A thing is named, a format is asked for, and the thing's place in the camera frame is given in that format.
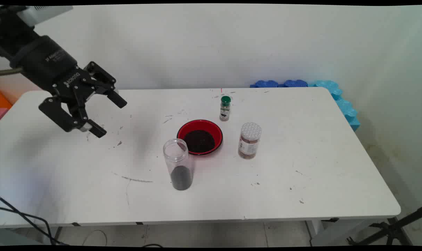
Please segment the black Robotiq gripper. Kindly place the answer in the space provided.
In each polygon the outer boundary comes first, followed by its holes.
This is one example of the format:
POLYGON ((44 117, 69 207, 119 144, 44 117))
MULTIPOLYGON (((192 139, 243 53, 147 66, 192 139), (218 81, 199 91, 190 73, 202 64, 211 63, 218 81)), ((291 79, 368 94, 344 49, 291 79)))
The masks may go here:
POLYGON ((0 70, 0 76, 22 74, 53 95, 38 108, 65 132, 89 131, 98 138, 106 134, 87 115, 85 105, 90 94, 105 95, 119 108, 128 104, 116 91, 116 79, 104 68, 91 61, 80 69, 60 45, 49 36, 40 36, 21 19, 0 19, 0 57, 10 65, 0 70))

